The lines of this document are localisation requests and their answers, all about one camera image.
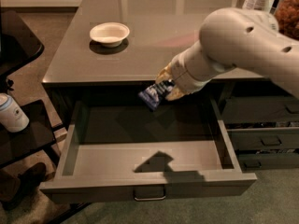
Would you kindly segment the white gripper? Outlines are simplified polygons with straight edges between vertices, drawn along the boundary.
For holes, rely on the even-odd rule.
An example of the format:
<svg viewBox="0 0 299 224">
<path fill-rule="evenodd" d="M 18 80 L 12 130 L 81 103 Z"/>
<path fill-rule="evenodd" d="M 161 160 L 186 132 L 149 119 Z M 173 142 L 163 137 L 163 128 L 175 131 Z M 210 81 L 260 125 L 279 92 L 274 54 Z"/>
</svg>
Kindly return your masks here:
<svg viewBox="0 0 299 224">
<path fill-rule="evenodd" d="M 235 67 L 222 64 L 209 58 L 197 41 L 190 48 L 176 55 L 171 63 L 164 67 L 155 79 L 159 84 L 165 80 L 173 80 L 175 86 L 165 96 L 167 101 L 174 101 L 187 94 L 200 91 L 214 77 L 229 72 Z"/>
</svg>

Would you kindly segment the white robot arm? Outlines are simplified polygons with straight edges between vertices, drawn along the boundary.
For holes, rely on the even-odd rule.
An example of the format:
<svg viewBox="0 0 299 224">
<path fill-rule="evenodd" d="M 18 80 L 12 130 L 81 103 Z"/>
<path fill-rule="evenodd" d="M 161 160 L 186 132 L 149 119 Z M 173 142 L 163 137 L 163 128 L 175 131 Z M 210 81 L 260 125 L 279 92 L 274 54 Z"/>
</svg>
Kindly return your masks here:
<svg viewBox="0 0 299 224">
<path fill-rule="evenodd" d="M 278 32 L 278 22 L 259 10 L 222 8 L 203 21 L 198 40 L 176 55 L 156 77 L 174 82 L 166 99 L 200 91 L 235 68 L 270 79 L 299 97 L 299 43 Z"/>
</svg>

